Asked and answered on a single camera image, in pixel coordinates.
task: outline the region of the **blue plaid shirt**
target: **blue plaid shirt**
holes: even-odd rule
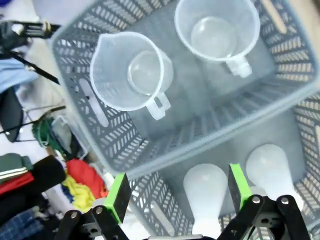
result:
[[[32,209],[23,211],[0,227],[0,240],[23,240],[43,229]]]

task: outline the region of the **screw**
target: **screw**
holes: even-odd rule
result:
[[[281,198],[281,203],[283,204],[289,204],[289,200],[286,197]]]
[[[259,203],[260,203],[260,198],[257,197],[257,196],[254,196],[254,197],[252,198],[252,202],[254,202],[255,204],[259,204]]]
[[[78,215],[77,212],[74,211],[74,212],[71,214],[71,218],[74,219],[77,215]]]
[[[96,214],[102,213],[102,207],[97,207],[95,212]]]

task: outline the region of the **yellow cloth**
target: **yellow cloth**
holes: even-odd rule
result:
[[[76,183],[73,177],[69,174],[66,175],[62,184],[69,189],[73,196],[72,205],[84,213],[88,212],[96,200],[90,188],[86,185]]]

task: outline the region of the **clear plastic measuring cup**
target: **clear plastic measuring cup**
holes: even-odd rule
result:
[[[252,73],[245,55],[257,43],[260,19],[251,0],[180,0],[174,24],[196,56],[226,62],[232,74],[242,78]]]
[[[173,74],[163,51],[146,36],[128,31],[100,35],[90,64],[92,88],[106,105],[120,111],[147,107],[155,120],[171,107],[165,91]]]

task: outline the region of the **red cloth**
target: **red cloth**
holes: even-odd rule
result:
[[[33,180],[35,179],[34,176],[32,176],[31,172],[27,172],[21,176],[6,181],[0,185],[0,195],[26,185]]]
[[[104,198],[108,194],[105,183],[97,174],[96,170],[89,166],[85,161],[80,159],[72,159],[66,162],[68,174],[78,184],[88,186],[96,199]]]

